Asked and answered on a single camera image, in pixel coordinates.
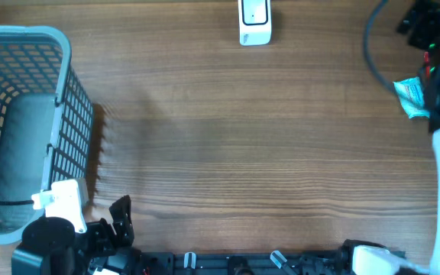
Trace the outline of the teal wet wipes pack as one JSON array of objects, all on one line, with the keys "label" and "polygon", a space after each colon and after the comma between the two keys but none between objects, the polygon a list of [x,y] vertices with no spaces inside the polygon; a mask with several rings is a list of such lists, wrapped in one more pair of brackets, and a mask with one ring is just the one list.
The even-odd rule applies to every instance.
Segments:
[{"label": "teal wet wipes pack", "polygon": [[393,85],[403,111],[409,119],[430,117],[429,111],[424,109],[425,101],[419,77],[394,82]]}]

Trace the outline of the red Nescafe stick sachet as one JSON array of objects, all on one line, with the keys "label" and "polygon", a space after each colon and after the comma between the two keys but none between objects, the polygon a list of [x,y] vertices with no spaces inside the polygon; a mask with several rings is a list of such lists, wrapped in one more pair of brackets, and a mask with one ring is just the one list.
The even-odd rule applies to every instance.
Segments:
[{"label": "red Nescafe stick sachet", "polygon": [[425,78],[429,79],[429,77],[431,75],[431,66],[430,66],[430,57],[429,57],[429,52],[428,51],[424,52],[423,59],[424,59]]}]

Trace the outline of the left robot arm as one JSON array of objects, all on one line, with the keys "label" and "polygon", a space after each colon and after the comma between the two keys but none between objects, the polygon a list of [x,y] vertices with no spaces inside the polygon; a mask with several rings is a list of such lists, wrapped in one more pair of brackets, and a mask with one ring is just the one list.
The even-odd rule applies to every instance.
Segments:
[{"label": "left robot arm", "polygon": [[45,218],[29,224],[11,257],[13,274],[133,274],[140,252],[132,247],[131,198],[123,196],[109,207],[112,222],[86,224],[76,233],[64,218]]}]

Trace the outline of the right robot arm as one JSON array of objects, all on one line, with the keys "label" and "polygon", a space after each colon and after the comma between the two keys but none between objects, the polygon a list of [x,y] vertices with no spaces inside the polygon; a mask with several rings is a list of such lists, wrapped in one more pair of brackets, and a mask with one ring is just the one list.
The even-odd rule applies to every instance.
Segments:
[{"label": "right robot arm", "polygon": [[402,101],[421,112],[429,114],[429,132],[435,155],[438,176],[437,224],[434,248],[429,267],[422,268],[407,259],[375,244],[350,242],[341,249],[341,271],[349,274],[440,274],[440,3],[417,1],[408,10],[397,30],[408,34],[409,45],[424,52],[423,65],[419,71],[422,101],[412,99],[408,92],[398,92],[376,67],[369,51],[370,31],[380,11],[385,6],[381,1],[371,12],[362,37],[364,61],[380,84]]}]

